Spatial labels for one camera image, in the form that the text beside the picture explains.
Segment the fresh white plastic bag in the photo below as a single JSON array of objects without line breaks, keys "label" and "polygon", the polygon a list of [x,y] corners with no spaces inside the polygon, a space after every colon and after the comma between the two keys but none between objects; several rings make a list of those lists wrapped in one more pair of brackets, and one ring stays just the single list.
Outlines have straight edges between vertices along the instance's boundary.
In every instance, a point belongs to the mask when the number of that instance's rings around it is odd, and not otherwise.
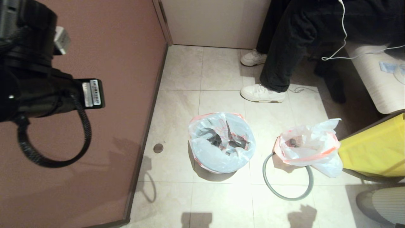
[{"label": "fresh white plastic bag", "polygon": [[214,174],[236,172],[249,163],[256,150],[252,130],[238,113],[196,116],[188,125],[188,133],[194,160]]}]

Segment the used translucent trash bag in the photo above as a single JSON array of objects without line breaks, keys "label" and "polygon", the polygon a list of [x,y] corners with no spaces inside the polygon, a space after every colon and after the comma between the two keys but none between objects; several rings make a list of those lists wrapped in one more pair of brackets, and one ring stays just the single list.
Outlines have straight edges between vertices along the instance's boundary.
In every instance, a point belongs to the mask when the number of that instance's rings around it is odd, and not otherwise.
[{"label": "used translucent trash bag", "polygon": [[335,131],[340,121],[333,118],[315,125],[293,127],[280,134],[274,152],[285,164],[311,166],[329,178],[336,178],[343,171],[338,155],[341,143]]}]

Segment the yellow fabric bag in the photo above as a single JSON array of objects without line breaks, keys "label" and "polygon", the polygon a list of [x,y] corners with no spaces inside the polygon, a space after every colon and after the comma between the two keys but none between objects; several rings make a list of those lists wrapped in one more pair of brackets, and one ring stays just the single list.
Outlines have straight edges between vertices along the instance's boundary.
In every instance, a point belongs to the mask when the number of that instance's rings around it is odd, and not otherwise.
[{"label": "yellow fabric bag", "polygon": [[405,113],[341,141],[343,168],[371,177],[405,177]]}]

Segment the brown textured partition panel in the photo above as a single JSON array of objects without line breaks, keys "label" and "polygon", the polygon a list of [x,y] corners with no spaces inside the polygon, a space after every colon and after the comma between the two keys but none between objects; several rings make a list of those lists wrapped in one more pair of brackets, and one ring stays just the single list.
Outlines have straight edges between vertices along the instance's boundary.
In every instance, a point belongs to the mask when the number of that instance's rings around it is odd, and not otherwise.
[{"label": "brown textured partition panel", "polygon": [[0,228],[87,227],[123,219],[150,117],[166,40],[152,0],[38,0],[71,43],[53,67],[102,80],[106,106],[87,110],[88,152],[64,168],[43,168],[0,123]]}]

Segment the white right sneaker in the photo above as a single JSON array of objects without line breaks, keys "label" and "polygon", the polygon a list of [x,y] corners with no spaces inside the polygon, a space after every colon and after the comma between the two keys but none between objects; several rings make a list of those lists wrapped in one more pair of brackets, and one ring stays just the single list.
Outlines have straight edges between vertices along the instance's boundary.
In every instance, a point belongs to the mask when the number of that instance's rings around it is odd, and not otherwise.
[{"label": "white right sneaker", "polygon": [[264,64],[266,59],[267,59],[266,54],[260,53],[254,49],[251,52],[243,55],[240,59],[240,62],[244,66],[252,67]]}]

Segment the white sneaker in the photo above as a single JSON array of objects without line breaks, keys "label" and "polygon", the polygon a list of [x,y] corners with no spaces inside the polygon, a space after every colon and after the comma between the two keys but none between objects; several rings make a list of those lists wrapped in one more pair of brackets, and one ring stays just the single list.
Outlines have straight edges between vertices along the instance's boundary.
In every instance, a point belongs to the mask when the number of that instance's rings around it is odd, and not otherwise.
[{"label": "white sneaker", "polygon": [[240,59],[240,62],[244,66],[252,67],[264,64],[266,59],[267,59],[266,54],[260,53],[254,49],[251,52],[243,55]]},{"label": "white sneaker", "polygon": [[240,95],[250,102],[281,103],[285,99],[286,92],[275,92],[261,84],[254,84],[243,87]]}]

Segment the white left sneaker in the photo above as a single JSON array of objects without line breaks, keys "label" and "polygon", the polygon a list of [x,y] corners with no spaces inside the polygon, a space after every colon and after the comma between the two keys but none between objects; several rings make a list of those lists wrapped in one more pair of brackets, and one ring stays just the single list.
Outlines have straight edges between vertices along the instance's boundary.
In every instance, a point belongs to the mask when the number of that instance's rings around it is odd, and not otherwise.
[{"label": "white left sneaker", "polygon": [[250,102],[281,103],[285,99],[286,92],[275,92],[261,84],[254,84],[243,87],[240,95]]}]

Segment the person's right black trouser leg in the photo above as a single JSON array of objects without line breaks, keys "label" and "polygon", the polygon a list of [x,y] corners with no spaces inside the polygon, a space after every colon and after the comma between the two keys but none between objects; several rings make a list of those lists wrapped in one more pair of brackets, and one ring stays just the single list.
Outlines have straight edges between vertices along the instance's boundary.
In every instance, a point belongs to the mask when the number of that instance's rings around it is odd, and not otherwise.
[{"label": "person's right black trouser leg", "polygon": [[290,0],[271,0],[256,50],[261,54],[269,52],[272,39]]}]

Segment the person's black trouser leg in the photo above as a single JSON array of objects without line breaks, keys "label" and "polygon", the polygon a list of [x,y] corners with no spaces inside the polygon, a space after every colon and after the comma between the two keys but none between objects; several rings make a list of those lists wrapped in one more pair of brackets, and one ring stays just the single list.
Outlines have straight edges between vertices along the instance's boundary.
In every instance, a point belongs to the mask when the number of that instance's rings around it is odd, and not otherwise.
[{"label": "person's black trouser leg", "polygon": [[285,92],[295,67],[315,41],[315,0],[290,0],[272,39],[259,82],[275,92]]},{"label": "person's black trouser leg", "polygon": [[256,50],[261,54],[269,52],[272,39],[290,0],[271,0]]}]

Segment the person's left black trouser leg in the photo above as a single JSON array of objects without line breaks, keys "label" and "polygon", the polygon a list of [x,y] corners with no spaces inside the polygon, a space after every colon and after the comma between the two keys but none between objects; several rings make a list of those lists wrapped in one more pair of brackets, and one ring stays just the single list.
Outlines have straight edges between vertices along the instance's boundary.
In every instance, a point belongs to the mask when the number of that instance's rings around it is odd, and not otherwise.
[{"label": "person's left black trouser leg", "polygon": [[259,82],[275,92],[285,92],[295,67],[315,41],[315,0],[290,0],[272,39]]}]

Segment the light blue packet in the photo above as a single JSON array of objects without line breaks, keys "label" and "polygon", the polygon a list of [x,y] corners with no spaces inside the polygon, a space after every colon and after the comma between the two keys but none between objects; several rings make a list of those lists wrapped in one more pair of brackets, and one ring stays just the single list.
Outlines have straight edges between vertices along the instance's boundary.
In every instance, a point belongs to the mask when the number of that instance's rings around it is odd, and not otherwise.
[{"label": "light blue packet", "polygon": [[379,61],[379,67],[382,72],[394,74],[398,64]]}]

